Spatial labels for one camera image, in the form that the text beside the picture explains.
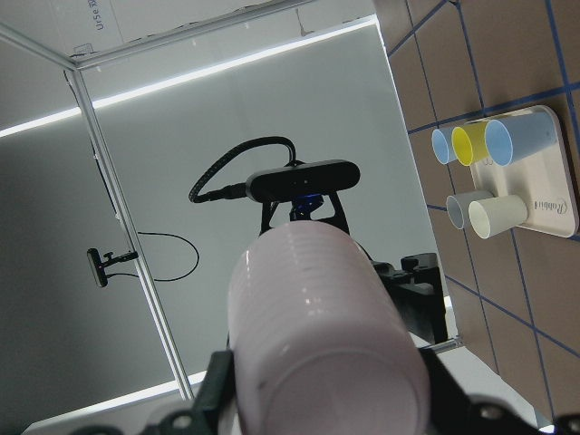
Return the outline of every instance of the metal bar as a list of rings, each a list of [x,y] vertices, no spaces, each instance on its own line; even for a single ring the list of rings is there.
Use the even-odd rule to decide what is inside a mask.
[[[461,337],[456,336],[450,338],[447,342],[431,344],[429,346],[422,347],[421,349],[431,349],[435,353],[444,353],[447,351],[452,351],[453,349],[459,349],[463,346],[464,344],[463,340],[461,340]]]
[[[273,0],[262,5],[248,6],[230,14],[220,15],[199,23],[185,24],[177,29],[169,30],[162,34],[154,34],[97,54],[88,54],[77,60],[76,65],[80,71],[95,68],[122,57],[173,44],[177,41],[182,41],[193,36],[212,32],[230,25],[244,23],[245,21],[260,16],[282,12],[286,9],[291,9],[313,1],[314,0]]]
[[[76,68],[76,63],[66,57],[65,55],[56,52],[41,43],[37,43],[34,39],[21,34],[7,24],[0,23],[0,40],[6,41],[9,44],[15,45],[26,50],[29,53],[42,57],[52,63],[56,63],[63,68],[72,71]]]
[[[109,149],[107,148],[107,144],[102,135],[101,126],[99,125],[94,108],[92,107],[91,97],[89,96],[81,72],[73,70],[71,72],[71,77],[72,86],[76,92],[79,106],[81,107],[83,118],[85,119],[87,130],[95,149],[95,158],[101,167],[107,189],[111,193],[113,205],[117,210],[117,219],[121,223],[121,227],[125,233],[125,237],[127,238],[129,249],[139,254],[139,257],[134,260],[135,267],[137,268],[137,273],[139,274],[141,286],[143,287],[143,292],[147,298],[147,304],[149,305],[151,315],[155,321],[159,338],[163,344],[163,349],[165,350],[169,365],[173,371],[173,376],[178,383],[181,398],[184,400],[193,399],[193,392],[189,385],[188,376],[186,375],[183,363],[179,358],[178,349],[173,341],[173,336],[171,335],[171,330],[169,329],[165,313],[163,313],[163,308],[157,290],[155,289],[155,282],[151,276],[149,267],[147,266],[145,254],[143,253],[139,241],[137,229],[131,219],[127,202],[125,201],[125,197],[121,190],[121,184],[112,163],[111,154],[109,153]]]

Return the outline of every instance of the logo on tray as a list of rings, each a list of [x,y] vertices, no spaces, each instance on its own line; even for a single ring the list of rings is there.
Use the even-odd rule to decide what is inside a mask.
[[[534,201],[534,210],[542,210],[542,211],[554,211],[558,215],[565,215],[566,211],[568,211],[568,205],[566,202],[558,198],[556,201]]]

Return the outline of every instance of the wire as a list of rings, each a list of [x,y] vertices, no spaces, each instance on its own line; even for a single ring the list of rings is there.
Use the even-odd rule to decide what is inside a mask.
[[[230,161],[232,161],[235,157],[239,156],[242,152],[251,150],[257,147],[263,147],[265,145],[284,145],[288,148],[289,151],[289,161],[288,163],[292,163],[296,160],[296,149],[294,143],[288,138],[283,138],[281,136],[269,136],[265,138],[258,138],[248,140],[246,142],[240,143],[236,145],[236,147],[232,148],[226,154],[224,154],[221,158],[219,158],[213,165],[209,167],[208,170],[201,176],[201,178],[196,182],[196,184],[191,188],[189,192],[189,201],[199,203],[204,202],[207,199],[202,198],[203,196],[198,196],[198,193],[203,189],[203,187],[208,184],[220,169],[226,166]]]
[[[173,281],[179,281],[180,279],[183,279],[183,278],[191,275],[193,273],[193,271],[198,268],[198,266],[199,266],[199,251],[195,247],[195,245],[193,243],[191,243],[189,240],[187,240],[186,238],[184,238],[182,236],[176,236],[175,234],[170,234],[170,233],[146,233],[146,232],[139,231],[139,234],[142,234],[144,236],[166,236],[166,237],[175,237],[175,238],[178,238],[179,240],[183,240],[185,243],[187,243],[188,245],[190,245],[193,248],[193,250],[195,251],[196,256],[197,256],[195,265],[186,274],[181,275],[181,276],[178,276],[177,278],[153,279],[153,281],[155,281],[157,283],[171,283]],[[136,278],[139,278],[138,275],[135,275],[135,274],[127,274],[127,273],[117,273],[117,274],[107,275],[108,278],[111,278],[112,276],[134,276]]]

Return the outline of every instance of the cable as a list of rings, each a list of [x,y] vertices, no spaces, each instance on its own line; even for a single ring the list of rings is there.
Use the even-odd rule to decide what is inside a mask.
[[[191,243],[189,240],[187,240],[186,238],[181,237],[181,236],[176,236],[175,234],[170,234],[170,233],[146,233],[146,232],[141,232],[141,231],[139,231],[138,233],[139,234],[142,234],[144,236],[166,236],[166,237],[175,237],[175,238],[178,238],[179,240],[183,240],[188,245],[190,245],[193,248],[193,250],[195,251],[196,256],[198,257],[197,260],[196,260],[196,264],[185,275],[178,276],[177,278],[154,279],[153,281],[155,281],[157,283],[171,283],[173,281],[179,281],[180,279],[183,279],[183,278],[191,275],[193,273],[193,271],[198,268],[198,266],[199,266],[199,251],[195,247],[195,245],[193,243]],[[112,276],[134,276],[136,278],[139,278],[138,275],[135,275],[135,274],[127,274],[127,273],[117,273],[117,274],[107,275],[108,278],[111,278]]]
[[[242,198],[242,197],[244,197],[246,195],[245,194],[245,183],[239,183],[239,184],[236,184],[233,186],[226,186],[225,188],[223,188],[219,191],[212,191],[212,192],[206,193],[205,195],[199,195],[198,193],[200,190],[203,189],[203,187],[206,184],[208,184],[208,181],[210,181],[218,173],[218,171],[220,169],[222,169],[224,166],[226,166],[235,157],[239,156],[242,152],[245,152],[245,151],[251,150],[253,148],[257,148],[257,147],[263,147],[265,145],[276,145],[276,144],[284,145],[285,147],[288,148],[288,151],[289,151],[288,163],[292,163],[296,159],[296,149],[295,149],[294,143],[292,143],[292,141],[289,140],[288,138],[283,138],[281,136],[269,136],[269,137],[265,137],[265,138],[252,139],[252,140],[248,140],[246,142],[240,143],[239,145],[237,145],[236,147],[234,147],[230,151],[228,151],[226,154],[224,154],[213,165],[211,165],[208,170],[206,170],[206,172],[196,182],[196,184],[193,186],[193,188],[191,188],[191,191],[189,192],[189,195],[188,195],[189,201],[198,204],[200,202],[205,202],[205,201],[209,201],[209,200],[213,200],[213,199]]]

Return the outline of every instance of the yellow cup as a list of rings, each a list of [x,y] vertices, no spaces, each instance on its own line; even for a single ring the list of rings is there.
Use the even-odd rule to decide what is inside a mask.
[[[487,124],[487,121],[474,122],[453,129],[451,143],[457,160],[463,166],[469,166],[489,156],[485,135]]]

